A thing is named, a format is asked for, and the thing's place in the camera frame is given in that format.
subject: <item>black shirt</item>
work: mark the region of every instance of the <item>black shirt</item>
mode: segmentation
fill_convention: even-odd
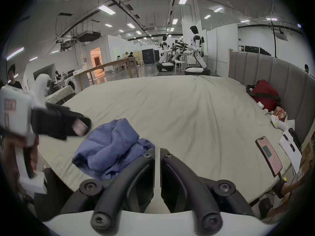
[[[14,81],[13,84],[8,83],[8,85],[13,86],[13,87],[18,88],[18,89],[22,89],[22,85],[19,81]]]

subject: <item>washing machine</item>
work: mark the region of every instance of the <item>washing machine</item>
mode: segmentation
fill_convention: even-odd
[[[64,80],[65,86],[71,86],[76,94],[81,92],[80,84],[76,82],[74,76],[70,76]]]

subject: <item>gray upholstered headboard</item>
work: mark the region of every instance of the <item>gray upholstered headboard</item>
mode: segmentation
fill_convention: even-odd
[[[243,85],[268,81],[281,98],[288,119],[295,119],[295,132],[301,143],[315,117],[315,79],[299,67],[263,54],[229,52],[229,77]]]

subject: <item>hair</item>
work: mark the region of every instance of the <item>hair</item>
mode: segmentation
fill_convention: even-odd
[[[9,73],[10,73],[11,71],[13,72],[13,74],[15,74],[15,65],[14,65],[14,64],[10,66],[10,68],[9,68],[9,70],[8,70],[8,75],[9,75]]]

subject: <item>wooden table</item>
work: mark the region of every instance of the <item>wooden table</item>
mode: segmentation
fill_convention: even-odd
[[[118,60],[115,60],[115,61],[112,61],[112,62],[103,64],[103,65],[99,65],[99,66],[96,66],[96,67],[93,67],[93,68],[89,68],[89,69],[80,71],[80,72],[78,72],[78,73],[75,73],[75,71],[74,71],[73,75],[79,77],[80,87],[81,87],[81,90],[83,90],[82,83],[81,83],[81,78],[80,78],[80,75],[81,75],[81,74],[83,74],[83,73],[90,73],[91,80],[92,80],[92,84],[94,84],[94,81],[93,81],[92,73],[91,73],[91,72],[93,72],[94,70],[97,70],[97,69],[101,69],[101,68],[110,66],[110,65],[117,65],[117,64],[120,64],[120,63],[125,62],[125,63],[127,64],[127,69],[129,70],[130,78],[132,78],[131,67],[130,67],[130,63],[129,63],[129,62],[130,62],[130,61],[133,61],[134,64],[135,64],[135,69],[136,69],[137,77],[139,78],[139,74],[138,74],[138,70],[137,70],[137,66],[136,66],[136,58],[138,58],[138,56],[137,56],[137,57],[124,58],[124,59],[118,59]]]

